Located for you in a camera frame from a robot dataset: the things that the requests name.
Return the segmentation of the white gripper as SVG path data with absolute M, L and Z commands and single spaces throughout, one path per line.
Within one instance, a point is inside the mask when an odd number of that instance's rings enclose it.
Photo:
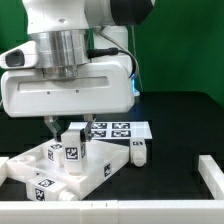
M 85 64 L 76 78 L 61 80 L 45 79 L 39 69 L 11 70 L 2 76 L 1 91 L 9 116 L 45 116 L 56 142 L 61 131 L 57 116 L 86 114 L 80 140 L 89 142 L 95 114 L 123 113 L 134 105 L 131 80 L 117 62 Z

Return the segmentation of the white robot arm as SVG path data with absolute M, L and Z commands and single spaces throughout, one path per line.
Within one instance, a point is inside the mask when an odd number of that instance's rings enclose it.
M 59 116 L 83 115 L 78 134 L 92 138 L 93 116 L 127 112 L 134 104 L 132 80 L 138 63 L 114 42 L 90 49 L 86 32 L 139 25 L 155 0 L 21 0 L 30 40 L 0 54 L 1 95 L 11 117 L 42 116 L 60 137 Z

